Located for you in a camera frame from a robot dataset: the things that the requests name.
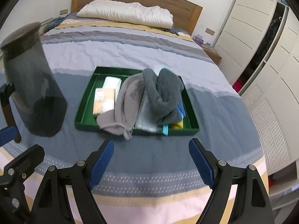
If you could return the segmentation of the white wardrobe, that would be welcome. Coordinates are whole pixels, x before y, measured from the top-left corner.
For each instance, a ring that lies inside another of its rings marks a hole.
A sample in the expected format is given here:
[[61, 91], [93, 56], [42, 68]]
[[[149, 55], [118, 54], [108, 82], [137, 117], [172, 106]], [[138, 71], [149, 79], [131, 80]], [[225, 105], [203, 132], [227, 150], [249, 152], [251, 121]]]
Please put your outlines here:
[[298, 206], [298, 18], [284, 0], [234, 0], [214, 45], [258, 130], [275, 216]]

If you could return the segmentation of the green tray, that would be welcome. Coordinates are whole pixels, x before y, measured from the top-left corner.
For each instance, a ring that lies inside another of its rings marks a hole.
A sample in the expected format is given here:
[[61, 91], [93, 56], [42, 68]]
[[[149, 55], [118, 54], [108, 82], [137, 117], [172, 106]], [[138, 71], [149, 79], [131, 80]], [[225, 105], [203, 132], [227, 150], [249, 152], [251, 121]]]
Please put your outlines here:
[[[91, 79], [89, 80], [81, 102], [78, 106], [78, 110], [74, 119], [76, 129], [91, 132], [101, 131], [96, 123], [96, 117], [93, 116], [93, 103], [95, 89], [103, 86], [106, 77], [111, 76], [119, 78], [123, 83], [131, 75], [138, 74], [140, 72], [141, 70], [131, 68], [97, 66], [92, 73]], [[194, 136], [200, 131], [200, 126], [197, 121], [195, 111], [185, 88], [181, 92], [181, 97], [186, 113], [186, 117], [183, 119], [183, 128], [169, 128], [168, 136]]]

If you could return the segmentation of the clear blue plastic roll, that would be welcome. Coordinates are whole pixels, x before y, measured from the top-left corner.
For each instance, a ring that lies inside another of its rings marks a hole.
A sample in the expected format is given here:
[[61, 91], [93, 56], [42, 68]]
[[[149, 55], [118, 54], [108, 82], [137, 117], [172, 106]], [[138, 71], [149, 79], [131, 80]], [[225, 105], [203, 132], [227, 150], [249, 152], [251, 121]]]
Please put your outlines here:
[[150, 68], [142, 72], [144, 80], [144, 93], [139, 107], [139, 112], [135, 124], [137, 130], [146, 131], [153, 134], [168, 134], [168, 127], [157, 123], [158, 110], [154, 103], [162, 102], [161, 95], [157, 90], [158, 76]]

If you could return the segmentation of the dark teal fluffy towel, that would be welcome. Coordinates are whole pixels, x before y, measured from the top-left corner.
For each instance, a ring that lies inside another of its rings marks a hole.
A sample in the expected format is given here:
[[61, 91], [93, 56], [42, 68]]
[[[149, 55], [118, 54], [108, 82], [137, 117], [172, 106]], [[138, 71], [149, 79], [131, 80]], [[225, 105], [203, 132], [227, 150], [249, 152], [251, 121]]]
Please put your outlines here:
[[178, 123], [186, 116], [181, 92], [182, 80], [169, 69], [163, 68], [159, 74], [146, 68], [142, 71], [145, 90], [149, 100], [151, 120], [158, 125]]

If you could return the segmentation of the purple tissue box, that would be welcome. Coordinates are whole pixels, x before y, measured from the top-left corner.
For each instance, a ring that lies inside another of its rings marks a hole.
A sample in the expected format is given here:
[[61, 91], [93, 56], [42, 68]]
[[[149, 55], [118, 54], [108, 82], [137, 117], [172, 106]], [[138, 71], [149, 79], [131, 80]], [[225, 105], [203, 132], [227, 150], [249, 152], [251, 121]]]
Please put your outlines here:
[[195, 36], [193, 36], [193, 40], [198, 44], [198, 45], [202, 45], [204, 43], [203, 40], [203, 36], [197, 34]]

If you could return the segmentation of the white pillow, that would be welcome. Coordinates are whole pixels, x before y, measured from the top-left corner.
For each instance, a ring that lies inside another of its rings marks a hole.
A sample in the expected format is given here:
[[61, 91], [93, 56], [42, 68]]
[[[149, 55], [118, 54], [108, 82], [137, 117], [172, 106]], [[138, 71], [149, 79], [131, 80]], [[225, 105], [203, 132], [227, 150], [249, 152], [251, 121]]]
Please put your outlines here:
[[160, 6], [145, 7], [138, 2], [94, 0], [80, 9], [76, 15], [165, 29], [171, 29], [174, 24], [173, 15], [169, 10]]

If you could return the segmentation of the grey fleece cloth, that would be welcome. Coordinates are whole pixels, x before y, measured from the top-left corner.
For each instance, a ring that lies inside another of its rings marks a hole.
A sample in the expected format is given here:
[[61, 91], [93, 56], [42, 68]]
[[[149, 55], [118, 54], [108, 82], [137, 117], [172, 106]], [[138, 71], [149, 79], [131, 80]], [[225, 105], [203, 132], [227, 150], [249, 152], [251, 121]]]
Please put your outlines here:
[[113, 135], [123, 136], [125, 140], [130, 140], [143, 93], [142, 73], [128, 77], [120, 88], [114, 109], [97, 116], [96, 121], [99, 128]]

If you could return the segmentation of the tissue pack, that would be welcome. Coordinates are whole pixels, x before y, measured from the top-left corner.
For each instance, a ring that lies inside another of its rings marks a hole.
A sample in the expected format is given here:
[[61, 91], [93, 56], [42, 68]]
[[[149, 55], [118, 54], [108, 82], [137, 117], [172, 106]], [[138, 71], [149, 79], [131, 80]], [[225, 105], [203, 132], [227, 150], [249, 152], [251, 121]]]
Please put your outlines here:
[[115, 107], [114, 88], [96, 88], [93, 103], [93, 115], [103, 114]]

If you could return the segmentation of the teal blanket on nightstand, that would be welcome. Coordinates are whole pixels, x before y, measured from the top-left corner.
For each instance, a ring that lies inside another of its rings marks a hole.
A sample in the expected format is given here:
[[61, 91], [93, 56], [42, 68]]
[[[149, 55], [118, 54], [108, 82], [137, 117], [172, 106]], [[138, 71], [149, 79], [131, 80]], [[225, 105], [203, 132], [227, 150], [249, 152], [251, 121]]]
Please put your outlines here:
[[57, 17], [48, 22], [44, 27], [44, 32], [47, 33], [51, 29], [59, 26], [63, 21], [65, 20], [65, 17]]

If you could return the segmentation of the white cloth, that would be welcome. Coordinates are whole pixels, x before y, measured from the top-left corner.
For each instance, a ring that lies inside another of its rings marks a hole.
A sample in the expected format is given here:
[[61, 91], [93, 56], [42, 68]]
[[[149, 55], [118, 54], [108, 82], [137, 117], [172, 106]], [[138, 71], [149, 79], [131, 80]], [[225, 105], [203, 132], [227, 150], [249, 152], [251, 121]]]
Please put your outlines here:
[[122, 80], [117, 77], [107, 76], [104, 80], [102, 88], [113, 88], [116, 91], [119, 91], [121, 88]]

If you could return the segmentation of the yellow towel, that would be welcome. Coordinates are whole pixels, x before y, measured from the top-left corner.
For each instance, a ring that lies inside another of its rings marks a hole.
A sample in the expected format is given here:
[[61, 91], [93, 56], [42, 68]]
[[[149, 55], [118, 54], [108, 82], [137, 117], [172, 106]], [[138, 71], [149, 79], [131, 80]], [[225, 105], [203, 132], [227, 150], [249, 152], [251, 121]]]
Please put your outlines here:
[[168, 127], [170, 129], [175, 129], [175, 130], [183, 129], [183, 127], [184, 127], [184, 121], [181, 120], [180, 122], [177, 122], [177, 123], [171, 123], [171, 124], [168, 125]]

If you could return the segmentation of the right wooden nightstand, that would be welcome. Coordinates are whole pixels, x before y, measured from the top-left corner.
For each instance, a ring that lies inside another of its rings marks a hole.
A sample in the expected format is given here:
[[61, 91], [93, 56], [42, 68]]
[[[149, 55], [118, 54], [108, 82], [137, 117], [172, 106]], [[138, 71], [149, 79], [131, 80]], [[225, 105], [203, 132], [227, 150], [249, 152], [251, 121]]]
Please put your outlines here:
[[211, 46], [201, 45], [201, 48], [209, 56], [209, 58], [218, 65], [222, 59], [221, 55]]

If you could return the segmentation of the wooden headboard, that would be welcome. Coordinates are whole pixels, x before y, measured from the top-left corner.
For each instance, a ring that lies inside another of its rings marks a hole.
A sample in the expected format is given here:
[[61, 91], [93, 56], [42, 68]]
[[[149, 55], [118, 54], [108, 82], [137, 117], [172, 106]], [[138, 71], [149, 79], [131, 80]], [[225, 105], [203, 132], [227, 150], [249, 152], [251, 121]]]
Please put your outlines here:
[[[71, 0], [71, 12], [78, 12], [83, 6], [94, 0]], [[203, 7], [196, 5], [187, 0], [111, 0], [121, 1], [124, 3], [139, 2], [143, 6], [153, 7], [160, 6], [169, 10], [173, 15], [174, 27], [183, 29], [192, 35]]]

